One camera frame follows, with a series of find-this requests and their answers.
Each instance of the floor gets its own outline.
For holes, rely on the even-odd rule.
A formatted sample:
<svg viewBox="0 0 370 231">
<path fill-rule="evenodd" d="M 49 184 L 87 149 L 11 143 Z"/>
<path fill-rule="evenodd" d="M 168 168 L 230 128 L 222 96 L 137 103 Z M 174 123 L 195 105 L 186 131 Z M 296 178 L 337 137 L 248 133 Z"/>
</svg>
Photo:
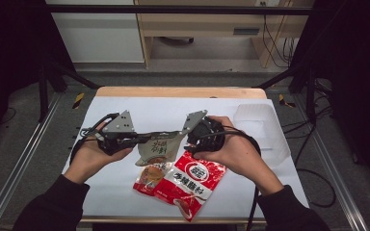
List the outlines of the floor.
<svg viewBox="0 0 370 231">
<path fill-rule="evenodd" d="M 251 51 L 253 47 L 249 39 L 244 38 L 196 38 L 192 44 L 159 38 L 155 40 L 149 68 L 137 64 L 76 66 L 86 78 L 107 86 L 252 87 L 284 69 L 275 65 L 261 68 Z M 278 64 L 285 64 L 278 57 L 275 60 Z M 66 162 L 85 110 L 95 94 L 95 90 L 89 90 L 69 78 L 66 81 L 68 90 L 60 97 L 50 91 L 50 98 L 58 100 L 58 106 L 39 138 L 35 154 L 28 160 L 21 180 L 15 182 L 16 187 L 8 194 L 10 199 L 3 203 L 6 209 L 0 214 L 0 230 L 10 230 L 24 205 L 52 184 Z M 305 92 L 290 94 L 286 88 L 289 81 L 286 79 L 266 91 L 275 104 L 284 131 L 297 125 L 292 123 L 305 120 Z M 75 110 L 72 104 L 79 92 L 84 92 L 85 98 L 79 109 Z M 287 104 L 279 103 L 281 94 Z M 333 199 L 329 183 L 307 171 L 299 171 L 308 200 L 313 202 L 310 207 L 326 221 L 331 230 L 370 230 L 370 171 L 368 167 L 353 162 L 351 149 L 335 123 L 332 111 L 328 109 L 329 101 L 322 94 L 317 93 L 317 97 L 320 97 L 317 112 L 326 110 L 319 114 L 317 127 L 308 143 L 305 140 L 310 132 L 309 125 L 286 134 L 293 159 L 304 147 L 298 167 L 318 172 L 333 185 L 337 193 L 337 200 L 328 208 L 322 208 Z M 39 126 L 39 113 L 37 85 L 18 90 L 11 96 L 10 108 L 0 126 L 0 192 L 7 186 L 7 179 L 11 177 L 25 146 Z M 326 167 L 328 160 L 324 160 L 326 155 L 332 159 L 338 178 L 344 184 L 343 188 L 336 187 L 336 182 L 331 179 L 331 170 Z M 82 224 L 80 228 L 91 229 L 88 224 Z"/>
</svg>

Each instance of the gray floor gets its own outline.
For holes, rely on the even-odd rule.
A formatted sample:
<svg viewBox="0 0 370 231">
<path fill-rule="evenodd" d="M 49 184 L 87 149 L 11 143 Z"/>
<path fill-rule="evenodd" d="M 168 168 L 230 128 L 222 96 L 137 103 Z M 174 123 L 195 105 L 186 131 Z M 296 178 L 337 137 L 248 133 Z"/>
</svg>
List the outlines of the gray floor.
<svg viewBox="0 0 370 231">
<path fill-rule="evenodd" d="M 206 47 L 209 52 L 205 52 L 203 47 Z M 218 53 L 215 47 L 223 48 L 220 49 L 223 53 Z M 249 40 L 245 39 L 201 38 L 196 39 L 194 44 L 157 39 L 149 69 L 127 64 L 108 65 L 106 66 L 107 71 L 101 72 L 93 69 L 94 65 L 80 65 L 79 68 L 81 67 L 81 74 L 88 79 L 107 86 L 251 87 L 282 71 L 282 68 L 273 66 L 268 69 L 259 68 L 257 57 L 247 50 L 253 51 Z M 74 142 L 73 136 L 77 134 L 77 128 L 81 125 L 85 111 L 95 94 L 95 90 L 89 90 L 68 78 L 66 80 L 69 83 L 68 90 L 62 93 L 59 106 L 41 138 L 35 155 L 2 214 L 0 228 L 13 224 L 25 204 L 37 194 L 43 193 L 53 183 L 66 162 L 69 148 Z M 303 98 L 301 94 L 288 93 L 286 90 L 288 81 L 281 82 L 267 90 L 268 97 L 274 101 L 281 125 L 304 120 L 299 108 L 278 104 L 280 93 L 283 93 L 287 102 L 300 103 L 297 99 Z M 84 92 L 85 97 L 79 109 L 72 109 L 74 99 L 79 92 Z M 326 99 L 321 99 L 318 105 L 317 110 L 320 111 L 329 103 Z M 38 125 L 38 86 L 34 84 L 15 92 L 11 96 L 10 107 L 3 121 L 10 119 L 15 110 L 14 117 L 0 126 L 0 191 Z M 333 158 L 351 197 L 370 230 L 370 171 L 368 167 L 354 164 L 350 148 L 335 120 L 329 115 L 318 120 L 316 131 Z M 295 137 L 304 136 L 308 132 L 309 129 L 305 126 L 286 135 L 289 138 L 287 141 L 293 158 L 297 156 L 305 139 Z M 320 161 L 320 153 L 314 139 L 310 139 L 305 146 L 298 167 L 329 176 Z M 300 172 L 299 175 L 309 200 L 321 204 L 330 202 L 331 190 L 325 182 L 305 172 Z M 332 230 L 362 230 L 351 227 L 342 205 L 343 201 L 337 200 L 330 208 L 319 208 L 313 205 L 311 208 L 320 214 Z"/>
</svg>

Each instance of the black sweater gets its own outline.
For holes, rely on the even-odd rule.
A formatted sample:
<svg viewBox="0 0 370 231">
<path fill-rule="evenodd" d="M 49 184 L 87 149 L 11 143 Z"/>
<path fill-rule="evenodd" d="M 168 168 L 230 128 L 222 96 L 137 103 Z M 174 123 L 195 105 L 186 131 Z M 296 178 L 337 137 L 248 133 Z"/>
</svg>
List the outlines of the black sweater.
<svg viewBox="0 0 370 231">
<path fill-rule="evenodd" d="M 22 211 L 13 231 L 68 231 L 76 230 L 83 214 L 83 202 L 88 185 L 77 185 L 63 175 L 50 189 L 32 200 Z M 268 196 L 260 196 L 258 204 L 273 230 L 329 230 L 314 211 L 305 208 L 295 197 L 290 186 Z"/>
</svg>

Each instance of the person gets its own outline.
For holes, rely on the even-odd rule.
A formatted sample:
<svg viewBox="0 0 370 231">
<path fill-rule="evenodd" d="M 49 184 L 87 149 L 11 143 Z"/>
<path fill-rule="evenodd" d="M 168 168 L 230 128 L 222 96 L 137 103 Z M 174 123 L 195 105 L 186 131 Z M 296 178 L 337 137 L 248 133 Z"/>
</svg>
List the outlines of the person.
<svg viewBox="0 0 370 231">
<path fill-rule="evenodd" d="M 233 127 L 226 116 L 210 118 Z M 33 199 L 23 209 L 13 230 L 76 230 L 90 188 L 85 182 L 106 165 L 122 160 L 131 151 L 131 148 L 127 148 L 109 156 L 98 148 L 96 141 L 86 141 L 66 172 L 46 193 Z M 267 221 L 266 230 L 330 230 L 314 211 L 299 202 L 290 186 L 281 184 L 247 139 L 226 135 L 221 150 L 199 152 L 195 158 L 220 163 L 252 180 L 261 192 L 257 202 Z"/>
</svg>

